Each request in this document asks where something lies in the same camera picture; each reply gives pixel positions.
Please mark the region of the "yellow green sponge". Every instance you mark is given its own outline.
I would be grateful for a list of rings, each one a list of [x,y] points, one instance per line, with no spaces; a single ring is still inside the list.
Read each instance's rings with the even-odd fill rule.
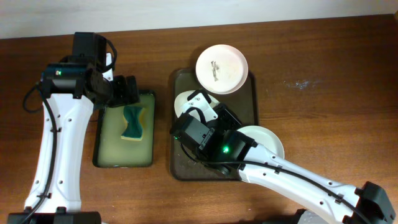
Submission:
[[[145,108],[140,106],[125,106],[123,109],[123,118],[125,130],[121,139],[129,141],[141,141],[144,135],[143,116]]]

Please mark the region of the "pale green plate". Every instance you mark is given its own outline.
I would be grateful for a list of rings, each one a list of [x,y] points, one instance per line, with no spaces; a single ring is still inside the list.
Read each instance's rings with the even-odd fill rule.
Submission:
[[[238,131],[253,138],[279,157],[285,158],[282,142],[271,130],[261,126],[245,126],[238,129]]]

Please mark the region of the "cream white plate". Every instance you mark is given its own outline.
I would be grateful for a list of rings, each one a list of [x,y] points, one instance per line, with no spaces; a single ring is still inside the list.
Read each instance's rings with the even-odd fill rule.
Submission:
[[[193,90],[180,93],[174,101],[174,110],[176,116],[179,118],[182,113],[185,113],[190,108],[198,108],[203,112],[206,122],[217,119],[218,115],[215,112],[215,106],[219,101],[207,92],[194,92]]]

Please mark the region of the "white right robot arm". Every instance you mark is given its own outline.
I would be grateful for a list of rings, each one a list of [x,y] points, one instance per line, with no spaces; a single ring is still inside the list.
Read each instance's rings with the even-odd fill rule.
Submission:
[[[366,182],[362,188],[310,172],[284,158],[280,139],[261,126],[241,125],[224,104],[210,124],[221,131],[209,160],[234,169],[245,183],[271,189],[304,206],[326,223],[393,223],[397,215],[386,191]]]

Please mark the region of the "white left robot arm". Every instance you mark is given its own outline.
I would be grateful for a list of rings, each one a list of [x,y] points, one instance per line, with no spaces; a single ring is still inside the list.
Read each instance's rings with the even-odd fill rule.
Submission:
[[[24,211],[8,223],[101,223],[99,212],[83,212],[80,169],[85,133],[94,110],[138,101],[134,76],[113,77],[116,55],[68,56],[51,63],[33,87],[42,99],[39,160]]]

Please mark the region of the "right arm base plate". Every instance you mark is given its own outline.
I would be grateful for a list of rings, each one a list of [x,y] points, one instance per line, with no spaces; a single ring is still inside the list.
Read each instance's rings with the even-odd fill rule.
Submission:
[[[262,224],[328,224],[323,218],[311,210],[298,209],[293,215],[270,217]]]

